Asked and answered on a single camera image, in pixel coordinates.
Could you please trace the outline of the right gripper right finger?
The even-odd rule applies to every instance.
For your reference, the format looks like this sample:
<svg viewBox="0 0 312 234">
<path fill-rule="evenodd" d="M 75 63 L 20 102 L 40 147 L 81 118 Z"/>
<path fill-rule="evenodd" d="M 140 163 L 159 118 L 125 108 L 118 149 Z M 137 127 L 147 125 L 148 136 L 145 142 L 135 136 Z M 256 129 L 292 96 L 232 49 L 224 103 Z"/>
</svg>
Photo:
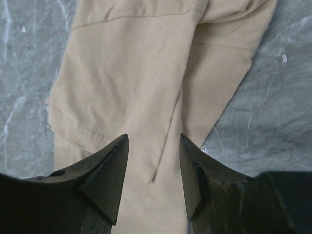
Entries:
<svg viewBox="0 0 312 234">
<path fill-rule="evenodd" d="M 268 171 L 250 177 L 180 136 L 187 219 L 195 234 L 309 234 L 311 172 Z"/>
</svg>

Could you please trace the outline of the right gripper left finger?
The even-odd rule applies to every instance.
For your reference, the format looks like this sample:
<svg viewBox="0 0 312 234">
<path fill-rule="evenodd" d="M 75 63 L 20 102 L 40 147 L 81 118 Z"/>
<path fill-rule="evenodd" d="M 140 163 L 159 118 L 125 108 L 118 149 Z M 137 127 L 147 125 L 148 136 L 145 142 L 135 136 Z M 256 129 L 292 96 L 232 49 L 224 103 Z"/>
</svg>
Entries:
<svg viewBox="0 0 312 234">
<path fill-rule="evenodd" d="M 121 135 L 100 151 L 48 176 L 0 176 L 3 234 L 108 234 L 117 223 L 128 161 Z"/>
</svg>

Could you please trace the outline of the beige t shirt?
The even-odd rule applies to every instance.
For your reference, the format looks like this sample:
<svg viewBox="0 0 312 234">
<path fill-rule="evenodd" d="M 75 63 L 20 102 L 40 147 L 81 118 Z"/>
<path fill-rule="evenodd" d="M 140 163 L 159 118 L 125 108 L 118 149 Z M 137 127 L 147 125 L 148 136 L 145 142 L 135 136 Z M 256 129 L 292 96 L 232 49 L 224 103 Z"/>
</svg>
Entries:
<svg viewBox="0 0 312 234">
<path fill-rule="evenodd" d="M 48 99 L 55 169 L 121 134 L 114 234 L 185 234 L 179 138 L 201 146 L 252 64 L 275 0 L 81 0 Z"/>
</svg>

